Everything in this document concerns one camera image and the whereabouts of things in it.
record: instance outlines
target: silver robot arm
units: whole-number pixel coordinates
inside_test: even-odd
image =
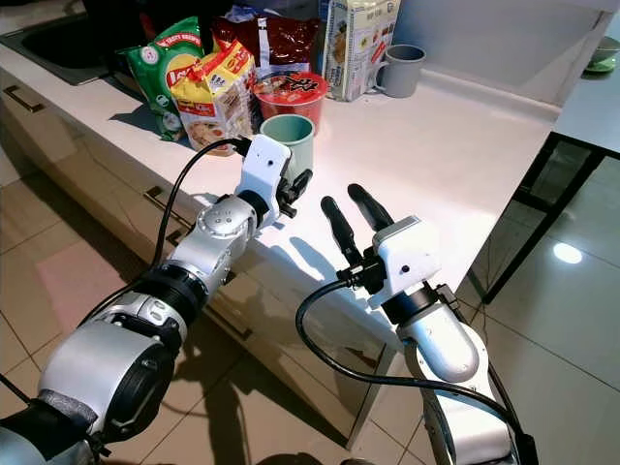
[[[203,209],[167,260],[151,267],[54,352],[27,409],[0,419],[0,463],[86,464],[156,417],[188,327],[257,231],[290,204],[312,175],[292,184],[290,150],[256,136],[233,195]]]
[[[480,399],[459,391],[464,388],[474,395],[482,394],[495,404],[483,342],[475,331],[457,319],[456,315],[461,317],[458,302],[450,288],[442,285],[432,289],[427,283],[440,269],[437,234],[414,216],[394,223],[388,212],[357,184],[349,186],[349,195],[376,232],[372,247],[363,256],[359,253],[349,223],[335,201],[324,198],[323,212],[350,267],[336,273],[339,282],[316,291],[299,307],[296,323],[302,340],[334,369],[359,381],[400,386],[430,386],[432,382],[440,382],[454,387],[447,391],[435,384],[437,387],[421,390],[425,425],[438,465],[538,464],[534,440],[520,430],[515,416],[511,427],[517,426],[519,431],[511,432],[505,418],[498,415],[499,409],[493,411],[481,404]],[[368,304],[372,308],[381,306],[396,326],[408,368],[416,380],[408,383],[402,378],[355,372],[331,359],[309,340],[303,329],[303,315],[316,298],[330,292],[330,286],[333,289],[364,287],[371,294]],[[503,400],[512,409],[508,397]],[[512,414],[508,407],[504,409],[505,416]]]

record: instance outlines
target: sink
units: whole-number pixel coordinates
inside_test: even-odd
[[[12,48],[72,85],[108,73],[88,14],[72,15],[0,36]]]

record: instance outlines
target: wall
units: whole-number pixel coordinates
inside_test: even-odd
[[[394,42],[424,47],[430,69],[561,105],[610,16],[551,0],[402,0]]]

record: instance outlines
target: gray mug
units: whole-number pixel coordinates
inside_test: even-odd
[[[389,46],[384,61],[372,74],[369,87],[390,97],[411,97],[416,91],[426,52],[418,46]]]

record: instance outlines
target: white countertop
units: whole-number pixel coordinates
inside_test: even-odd
[[[4,46],[0,67],[170,184],[194,153],[119,120],[118,115],[132,113],[143,103],[103,80],[68,85]],[[395,219],[416,214],[435,225],[443,269],[433,281],[455,290],[543,145],[557,112],[432,73],[424,73],[409,99],[368,95],[353,103],[325,100],[314,143],[315,176],[295,205],[299,212],[293,220],[281,220],[284,228],[263,231],[256,248],[285,270],[301,269],[304,279],[317,286],[331,281],[334,268],[346,262],[333,242],[320,199],[336,199],[358,247],[364,249],[372,232],[346,192],[349,183],[358,182]],[[239,167],[239,157],[208,157],[191,171],[182,190],[192,196],[229,193],[238,183]],[[312,249],[323,257],[317,260]],[[346,298],[352,303],[348,314],[399,347],[383,312],[354,306],[349,294]]]
[[[620,41],[620,15],[606,31]],[[620,58],[616,70],[582,77],[564,104],[553,131],[620,154]]]

